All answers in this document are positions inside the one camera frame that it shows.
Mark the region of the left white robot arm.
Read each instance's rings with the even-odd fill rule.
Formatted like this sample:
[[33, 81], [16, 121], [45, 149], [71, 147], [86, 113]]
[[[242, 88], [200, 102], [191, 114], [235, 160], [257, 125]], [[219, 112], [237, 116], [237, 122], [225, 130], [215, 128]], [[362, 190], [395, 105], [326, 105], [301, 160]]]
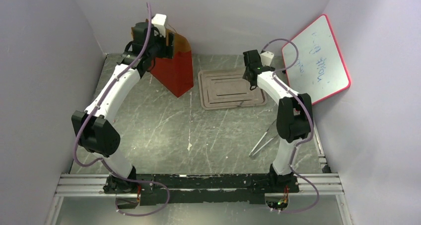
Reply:
[[173, 58], [174, 34], [167, 33], [166, 23], [155, 20], [139, 22], [132, 27], [130, 41], [117, 61], [108, 82], [83, 111], [75, 111], [71, 117], [76, 139], [73, 159], [81, 167], [93, 163], [82, 163], [77, 159], [78, 147], [94, 154], [95, 162], [102, 162], [125, 193], [137, 188], [135, 167], [119, 150], [121, 137], [112, 126], [112, 121], [131, 89], [146, 72], [151, 71], [157, 58]]

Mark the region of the red brown paper bag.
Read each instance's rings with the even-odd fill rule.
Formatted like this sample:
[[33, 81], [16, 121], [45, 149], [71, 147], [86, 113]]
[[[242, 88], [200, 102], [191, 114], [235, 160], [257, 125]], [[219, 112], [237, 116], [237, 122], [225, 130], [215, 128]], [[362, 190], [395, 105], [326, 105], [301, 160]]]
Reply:
[[181, 34], [173, 33], [175, 39], [172, 59], [144, 57], [142, 55], [135, 68], [141, 77], [146, 72], [151, 73], [174, 96], [179, 98], [194, 86], [193, 59], [191, 46], [187, 38]]

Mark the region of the metal baking tray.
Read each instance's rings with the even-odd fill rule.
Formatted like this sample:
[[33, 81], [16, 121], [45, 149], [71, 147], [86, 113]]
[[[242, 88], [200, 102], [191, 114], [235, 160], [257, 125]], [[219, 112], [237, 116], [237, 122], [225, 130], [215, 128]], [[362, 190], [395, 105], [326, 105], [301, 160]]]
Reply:
[[244, 69], [200, 71], [201, 106], [205, 110], [217, 110], [266, 105], [265, 92], [250, 90], [250, 83], [243, 79], [244, 72]]

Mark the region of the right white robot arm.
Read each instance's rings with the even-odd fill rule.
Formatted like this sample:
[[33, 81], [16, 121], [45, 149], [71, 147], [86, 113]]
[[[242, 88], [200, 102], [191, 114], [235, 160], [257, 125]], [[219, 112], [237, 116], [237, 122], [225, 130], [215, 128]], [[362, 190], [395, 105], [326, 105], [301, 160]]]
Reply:
[[271, 165], [275, 173], [268, 178], [268, 187], [280, 192], [287, 185], [286, 175], [295, 174], [293, 169], [296, 154], [303, 143], [314, 135], [311, 97], [291, 89], [271, 67], [274, 54], [258, 50], [243, 52], [245, 72], [243, 78], [250, 89], [263, 90], [278, 105], [277, 133], [281, 138], [278, 153]]

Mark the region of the metal tongs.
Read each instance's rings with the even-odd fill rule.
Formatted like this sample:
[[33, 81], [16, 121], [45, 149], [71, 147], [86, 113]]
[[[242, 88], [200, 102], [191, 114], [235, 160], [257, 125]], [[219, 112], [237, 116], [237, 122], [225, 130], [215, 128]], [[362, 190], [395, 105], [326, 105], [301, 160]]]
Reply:
[[276, 130], [276, 120], [274, 120], [269, 127], [266, 129], [266, 131], [263, 133], [263, 135], [260, 137], [260, 139], [257, 141], [257, 143], [254, 145], [252, 150], [249, 153], [249, 157], [256, 156], [263, 148], [265, 148], [269, 143], [271, 143], [274, 139], [278, 137]]

